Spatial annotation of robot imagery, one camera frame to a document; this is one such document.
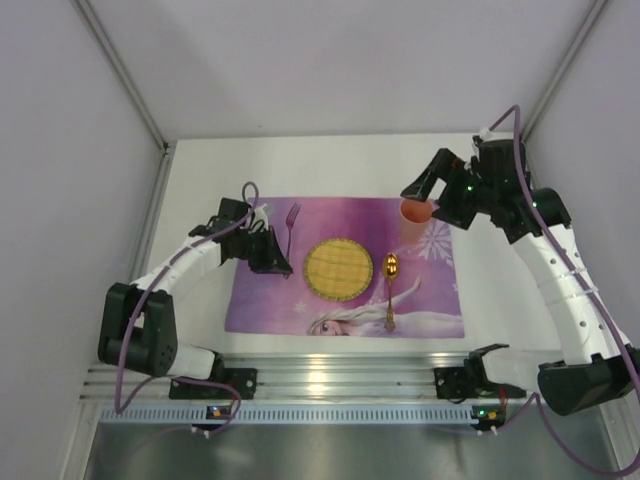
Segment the gold fork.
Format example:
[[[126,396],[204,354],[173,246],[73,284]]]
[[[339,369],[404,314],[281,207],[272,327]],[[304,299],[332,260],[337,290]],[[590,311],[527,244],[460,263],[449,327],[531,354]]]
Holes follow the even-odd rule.
[[[399,260],[395,253],[388,253],[385,256],[383,260],[382,273],[387,282],[387,287],[388,287],[385,329],[388,333],[392,333],[395,330],[394,307],[393,307],[393,282],[397,278],[399,273]]]

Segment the yellow round woven coaster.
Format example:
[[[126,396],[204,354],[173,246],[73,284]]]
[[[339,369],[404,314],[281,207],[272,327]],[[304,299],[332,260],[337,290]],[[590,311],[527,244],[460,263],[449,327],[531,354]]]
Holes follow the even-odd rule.
[[[306,255],[304,279],[318,297],[346,302],[359,297],[371,284],[374,268],[368,251],[347,238],[331,238]]]

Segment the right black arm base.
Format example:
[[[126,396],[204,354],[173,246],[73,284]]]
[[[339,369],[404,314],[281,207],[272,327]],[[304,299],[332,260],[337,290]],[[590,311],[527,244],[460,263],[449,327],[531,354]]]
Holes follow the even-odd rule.
[[[503,396],[507,399],[524,398],[525,390],[490,381],[482,364],[487,353],[506,347],[506,344],[494,344],[476,349],[469,353],[461,366],[434,368],[437,398],[453,403],[472,399],[500,399]]]

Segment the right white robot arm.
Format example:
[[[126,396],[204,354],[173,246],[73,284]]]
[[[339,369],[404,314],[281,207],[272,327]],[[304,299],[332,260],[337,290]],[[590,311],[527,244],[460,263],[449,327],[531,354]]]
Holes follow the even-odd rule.
[[[473,386],[535,392],[562,416],[626,396],[634,384],[623,357],[637,361],[639,351],[624,335],[612,335],[590,300],[596,288],[561,197],[551,188],[531,188],[523,144],[477,140],[476,148],[469,161],[439,149],[401,196],[424,202],[443,181],[435,219],[466,230],[476,215],[487,215],[527,266],[561,350],[523,350],[503,343],[476,349],[464,361]]]

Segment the pink plastic cup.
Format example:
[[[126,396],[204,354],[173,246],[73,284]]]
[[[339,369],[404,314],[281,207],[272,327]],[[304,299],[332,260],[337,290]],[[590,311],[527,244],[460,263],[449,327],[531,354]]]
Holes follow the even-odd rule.
[[[421,239],[432,219],[433,211],[430,201],[404,199],[401,202],[399,231],[403,243],[415,244]]]

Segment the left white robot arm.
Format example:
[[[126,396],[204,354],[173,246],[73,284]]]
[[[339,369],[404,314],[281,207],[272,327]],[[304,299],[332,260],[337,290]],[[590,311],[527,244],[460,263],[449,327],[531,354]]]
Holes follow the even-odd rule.
[[[192,229],[158,267],[131,284],[112,285],[105,299],[98,359],[154,378],[216,378],[224,368],[220,354],[178,339],[175,306],[228,260],[246,262],[255,274],[292,274],[269,222],[272,211],[266,204],[254,208],[224,198],[218,213]]]

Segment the purple Frozen placemat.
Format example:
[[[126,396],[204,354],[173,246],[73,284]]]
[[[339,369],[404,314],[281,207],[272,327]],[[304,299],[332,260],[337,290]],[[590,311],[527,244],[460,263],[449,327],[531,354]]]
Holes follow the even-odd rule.
[[[421,239],[400,239],[400,202],[394,198],[268,197],[269,222],[287,251],[285,220],[292,205],[296,219],[289,260],[293,273],[257,275],[237,265],[225,329],[233,333],[351,336],[380,338],[464,337],[451,229],[431,220]],[[309,251],[324,240],[347,238],[361,244],[373,261],[373,278],[359,297],[335,302],[307,286],[303,265]],[[395,253],[399,273],[393,282],[395,330],[385,329],[388,300],[383,260]]]

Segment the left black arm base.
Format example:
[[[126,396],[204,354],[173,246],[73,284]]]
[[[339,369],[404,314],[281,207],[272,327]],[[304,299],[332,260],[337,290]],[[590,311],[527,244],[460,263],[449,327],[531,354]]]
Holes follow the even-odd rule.
[[[212,386],[212,383],[216,383],[235,390],[241,400],[252,400],[257,380],[257,369],[227,368],[217,380],[173,379],[168,396],[171,400],[231,400],[234,397],[234,393],[228,389]]]

